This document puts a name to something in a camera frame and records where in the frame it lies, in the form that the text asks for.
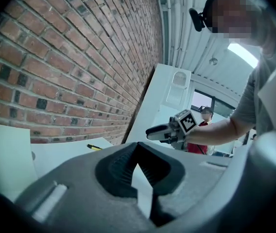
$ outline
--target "white table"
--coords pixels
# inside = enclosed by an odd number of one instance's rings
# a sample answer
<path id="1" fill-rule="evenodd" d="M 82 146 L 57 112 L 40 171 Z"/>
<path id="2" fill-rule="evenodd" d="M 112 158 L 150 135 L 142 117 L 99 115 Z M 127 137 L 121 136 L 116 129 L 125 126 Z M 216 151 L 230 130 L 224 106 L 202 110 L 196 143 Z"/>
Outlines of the white table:
<path id="1" fill-rule="evenodd" d="M 94 152 L 87 147 L 87 144 L 102 149 L 113 146 L 103 137 L 76 142 L 31 144 L 31 151 L 35 154 L 34 168 L 38 178 L 73 157 Z"/>

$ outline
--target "white ceiling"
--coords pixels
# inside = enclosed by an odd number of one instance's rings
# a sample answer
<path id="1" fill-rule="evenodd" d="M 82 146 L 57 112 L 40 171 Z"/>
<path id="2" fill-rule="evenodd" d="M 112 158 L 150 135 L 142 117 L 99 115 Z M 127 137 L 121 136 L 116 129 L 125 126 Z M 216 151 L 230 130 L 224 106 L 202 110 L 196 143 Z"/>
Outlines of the white ceiling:
<path id="1" fill-rule="evenodd" d="M 251 0 L 257 5 L 266 7 L 264 0 Z M 206 0 L 190 0 L 188 4 L 192 5 L 198 12 L 203 10 Z M 194 75 L 201 76 L 206 79 L 206 82 L 214 82 L 215 86 L 223 86 L 228 94 L 232 94 L 235 97 L 240 97 L 244 90 L 247 78 L 253 68 L 247 64 L 242 58 L 234 54 L 227 49 L 229 45 L 228 40 L 224 40 L 211 34 L 207 28 L 204 28 L 201 32 L 197 32 L 193 26 L 192 21 L 186 25 L 186 13 L 189 8 L 187 7 L 187 0 L 180 0 L 181 4 L 181 25 L 180 25 L 180 38 L 179 38 L 179 53 L 176 62 L 176 67 L 190 70 Z M 173 48 L 175 41 L 175 9 L 174 0 L 171 0 L 171 12 L 172 12 L 172 40 L 171 40 L 171 56 L 170 63 L 173 59 Z M 167 11 L 165 8 L 167 5 L 162 5 L 163 11 Z M 185 39 L 185 29 L 190 27 L 190 34 L 188 39 Z M 183 41 L 187 41 L 186 49 L 182 49 Z M 245 46 L 249 52 L 251 52 L 256 58 L 259 59 L 259 48 Z M 181 63 L 182 58 L 181 51 L 185 51 L 185 57 Z M 218 60 L 217 65 L 213 66 L 209 64 L 211 58 Z"/>

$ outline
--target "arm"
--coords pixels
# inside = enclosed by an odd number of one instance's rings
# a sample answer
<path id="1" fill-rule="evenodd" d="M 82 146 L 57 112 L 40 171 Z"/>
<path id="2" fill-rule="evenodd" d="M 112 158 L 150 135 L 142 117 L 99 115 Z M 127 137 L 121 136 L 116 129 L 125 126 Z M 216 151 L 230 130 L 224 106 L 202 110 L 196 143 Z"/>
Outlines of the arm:
<path id="1" fill-rule="evenodd" d="M 235 118 L 222 120 L 203 127 L 196 127 L 187 135 L 185 142 L 200 145 L 220 145 L 241 137 L 253 128 L 253 123 L 245 123 Z"/>
<path id="2" fill-rule="evenodd" d="M 240 103 L 231 118 L 196 127 L 186 136 L 185 143 L 220 145 L 234 141 L 253 128 L 256 124 L 254 71 L 249 76 Z"/>

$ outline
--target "person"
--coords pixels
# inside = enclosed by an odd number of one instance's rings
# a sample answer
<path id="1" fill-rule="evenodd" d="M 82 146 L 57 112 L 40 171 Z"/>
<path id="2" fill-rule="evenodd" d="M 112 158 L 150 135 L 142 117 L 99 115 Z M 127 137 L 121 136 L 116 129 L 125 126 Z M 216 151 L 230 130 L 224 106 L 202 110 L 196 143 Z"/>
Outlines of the person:
<path id="1" fill-rule="evenodd" d="M 210 107 L 204 107 L 201 110 L 201 117 L 204 120 L 199 124 L 200 127 L 211 124 L 213 116 L 213 110 Z M 214 146 L 197 145 L 193 143 L 187 144 L 187 150 L 190 153 L 207 154 L 212 155 L 214 152 Z"/>
<path id="2" fill-rule="evenodd" d="M 204 27 L 205 23 L 212 33 L 221 33 L 241 43 L 259 46 L 261 59 L 250 74 L 232 116 L 196 127 L 186 136 L 185 144 L 224 144 L 241 137 L 254 126 L 258 136 L 271 131 L 273 124 L 258 97 L 258 91 L 276 69 L 276 21 L 273 10 L 269 7 L 262 9 L 249 0 L 207 0 L 202 13 L 195 15 L 190 9 L 190 15 L 197 31 L 201 31 L 199 27 Z"/>
<path id="3" fill-rule="evenodd" d="M 253 134 L 253 137 L 251 138 L 251 140 L 256 141 L 256 139 L 257 139 L 257 134 Z"/>

